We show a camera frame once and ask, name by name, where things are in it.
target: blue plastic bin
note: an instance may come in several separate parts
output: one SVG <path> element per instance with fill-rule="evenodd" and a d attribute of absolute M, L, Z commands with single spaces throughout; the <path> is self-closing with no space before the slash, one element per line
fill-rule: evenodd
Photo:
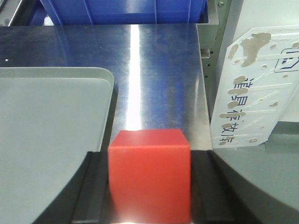
<path fill-rule="evenodd" d="M 199 22 L 206 0 L 41 0 L 55 25 Z"/>

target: metal plate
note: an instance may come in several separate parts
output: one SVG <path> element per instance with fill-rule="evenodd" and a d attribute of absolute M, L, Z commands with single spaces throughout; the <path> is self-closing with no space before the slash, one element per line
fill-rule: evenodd
<path fill-rule="evenodd" d="M 0 68 L 2 223 L 32 223 L 98 151 L 113 84 L 100 68 Z"/>
<path fill-rule="evenodd" d="M 112 140 L 120 130 L 180 128 L 192 149 L 212 148 L 196 24 L 10 27 L 0 33 L 2 67 L 111 71 L 118 88 L 108 126 Z"/>

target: peeling sticker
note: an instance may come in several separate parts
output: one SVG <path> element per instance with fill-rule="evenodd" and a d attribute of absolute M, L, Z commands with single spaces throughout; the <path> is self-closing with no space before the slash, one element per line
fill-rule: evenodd
<path fill-rule="evenodd" d="M 276 95 L 278 95 L 278 94 L 279 94 L 279 91 L 274 91 L 274 92 L 272 92 L 272 93 L 270 93 L 270 94 L 264 96 L 263 98 L 260 98 L 260 99 L 258 99 L 258 100 L 256 100 L 256 101 L 254 101 L 253 103 L 251 103 L 251 104 L 245 106 L 244 108 L 251 108 L 251 107 L 254 107 L 254 106 L 260 104 L 262 101 L 267 100 L 267 99 L 270 99 L 270 98 L 272 98 L 272 97 L 274 97 L 274 96 L 276 96 Z"/>
<path fill-rule="evenodd" d="M 239 45 L 238 45 L 238 44 L 235 44 L 235 45 L 232 47 L 232 49 L 230 50 L 229 55 L 228 55 L 228 58 L 229 58 L 230 60 L 233 59 L 233 57 L 235 56 L 235 53 L 237 52 L 238 48 L 239 48 Z"/>
<path fill-rule="evenodd" d="M 293 48 L 299 48 L 299 42 L 295 42 L 295 43 L 293 43 L 292 47 L 293 47 Z"/>
<path fill-rule="evenodd" d="M 221 118 L 235 118 L 238 116 L 244 116 L 245 112 L 234 112 L 234 113 L 221 113 L 219 117 Z"/>
<path fill-rule="evenodd" d="M 275 107 L 278 105 L 278 101 L 276 101 L 275 103 L 271 104 L 270 107 Z"/>
<path fill-rule="evenodd" d="M 276 48 L 276 44 L 273 44 L 270 46 L 270 49 L 273 50 L 274 48 Z"/>
<path fill-rule="evenodd" d="M 240 131 L 240 130 L 245 130 L 245 129 L 247 129 L 247 128 L 253 126 L 253 125 L 255 125 L 256 123 L 258 123 L 258 122 L 259 122 L 260 120 L 262 120 L 263 118 L 264 118 L 264 116 L 262 116 L 262 117 L 260 117 L 260 118 L 258 118 L 258 119 L 256 119 L 256 120 L 254 120 L 254 121 L 252 121 L 251 123 L 245 125 L 243 128 L 239 129 L 239 131 Z"/>
<path fill-rule="evenodd" d="M 230 89 L 228 91 L 229 94 L 234 94 L 234 95 L 241 95 L 247 92 L 248 92 L 248 88 Z"/>
<path fill-rule="evenodd" d="M 244 56 L 246 59 L 244 60 L 242 67 L 246 67 L 251 65 L 256 61 L 258 51 L 266 44 L 270 42 L 271 34 L 270 33 L 259 33 L 252 34 L 252 38 L 244 39 L 241 42 L 241 46 L 243 47 Z"/>
<path fill-rule="evenodd" d="M 228 103 L 228 108 L 232 109 L 232 108 L 234 108 L 235 106 L 238 106 L 238 105 L 239 105 L 239 101 L 233 100 L 233 101 L 230 101 Z"/>
<path fill-rule="evenodd" d="M 246 76 L 238 76 L 234 79 L 234 84 L 240 84 L 243 83 L 246 80 Z"/>
<path fill-rule="evenodd" d="M 226 123 L 222 125 L 222 128 L 230 128 L 232 126 L 231 123 Z"/>
<path fill-rule="evenodd" d="M 250 139 L 249 142 L 250 142 L 250 143 L 257 142 L 257 139 Z"/>
<path fill-rule="evenodd" d="M 267 68 L 267 65 L 264 64 L 264 65 L 262 66 L 262 70 L 265 70 L 266 68 Z"/>

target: gray plastic tray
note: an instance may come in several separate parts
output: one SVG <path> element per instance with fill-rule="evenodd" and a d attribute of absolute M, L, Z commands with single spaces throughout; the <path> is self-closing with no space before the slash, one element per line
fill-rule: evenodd
<path fill-rule="evenodd" d="M 99 151 L 114 78 L 101 68 L 0 68 L 0 220 L 31 223 Z"/>

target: red block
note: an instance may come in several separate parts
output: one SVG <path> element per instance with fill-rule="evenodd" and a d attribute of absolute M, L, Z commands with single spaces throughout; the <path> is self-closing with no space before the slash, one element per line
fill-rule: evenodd
<path fill-rule="evenodd" d="M 119 222 L 190 222 L 190 145 L 181 130 L 120 131 L 108 155 Z"/>

